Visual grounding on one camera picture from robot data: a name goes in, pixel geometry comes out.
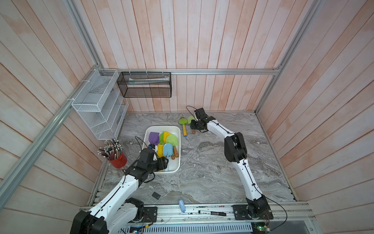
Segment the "olive green pointed shovel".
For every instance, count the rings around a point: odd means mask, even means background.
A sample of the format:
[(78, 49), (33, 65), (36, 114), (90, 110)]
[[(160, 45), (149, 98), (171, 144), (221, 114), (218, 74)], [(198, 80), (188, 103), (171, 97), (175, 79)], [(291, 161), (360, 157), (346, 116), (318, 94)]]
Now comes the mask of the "olive green pointed shovel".
[[(188, 117), (188, 125), (189, 126), (191, 126), (192, 120), (195, 120), (194, 116), (189, 116)], [(192, 134), (196, 134), (196, 130), (195, 129), (191, 129), (191, 132), (192, 132)]]

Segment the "green shovel yellow handle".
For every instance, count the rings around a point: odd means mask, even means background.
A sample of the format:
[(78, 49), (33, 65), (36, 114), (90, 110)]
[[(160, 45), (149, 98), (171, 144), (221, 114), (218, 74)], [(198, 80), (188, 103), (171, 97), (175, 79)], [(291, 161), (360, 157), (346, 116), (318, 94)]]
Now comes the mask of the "green shovel yellow handle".
[(179, 124), (182, 125), (182, 128), (183, 128), (183, 136), (186, 137), (187, 136), (187, 129), (186, 129), (186, 124), (188, 122), (188, 119), (184, 118), (184, 117), (181, 117), (179, 119)]

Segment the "light blue shovel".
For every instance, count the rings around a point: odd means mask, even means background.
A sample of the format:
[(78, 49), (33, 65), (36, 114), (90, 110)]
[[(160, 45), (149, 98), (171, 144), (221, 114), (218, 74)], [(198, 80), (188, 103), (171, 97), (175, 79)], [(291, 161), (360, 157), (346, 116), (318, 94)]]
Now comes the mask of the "light blue shovel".
[(172, 157), (173, 156), (173, 145), (171, 143), (166, 143), (163, 145), (162, 155), (164, 157)]

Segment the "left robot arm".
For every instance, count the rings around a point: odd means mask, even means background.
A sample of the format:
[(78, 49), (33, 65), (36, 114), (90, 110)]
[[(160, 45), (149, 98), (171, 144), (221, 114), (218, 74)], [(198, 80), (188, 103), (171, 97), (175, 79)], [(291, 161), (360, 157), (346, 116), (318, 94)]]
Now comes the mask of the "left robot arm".
[(79, 211), (74, 217), (71, 234), (111, 234), (129, 222), (143, 222), (147, 215), (144, 203), (131, 195), (141, 184), (149, 182), (149, 175), (168, 166), (167, 157), (159, 157), (154, 149), (144, 148), (139, 159), (124, 172), (120, 182), (106, 197), (89, 211)]

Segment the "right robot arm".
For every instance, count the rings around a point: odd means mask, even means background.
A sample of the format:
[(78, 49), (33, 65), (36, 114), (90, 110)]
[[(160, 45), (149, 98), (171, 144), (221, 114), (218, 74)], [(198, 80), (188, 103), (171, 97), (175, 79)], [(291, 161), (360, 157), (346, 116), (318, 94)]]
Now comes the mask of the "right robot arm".
[(200, 132), (210, 131), (224, 141), (226, 159), (236, 169), (244, 186), (248, 203), (245, 216), (249, 219), (273, 219), (266, 196), (257, 185), (247, 159), (247, 148), (242, 133), (233, 132), (221, 125), (216, 118), (208, 116), (203, 108), (194, 110), (196, 118), (191, 121), (191, 129)]

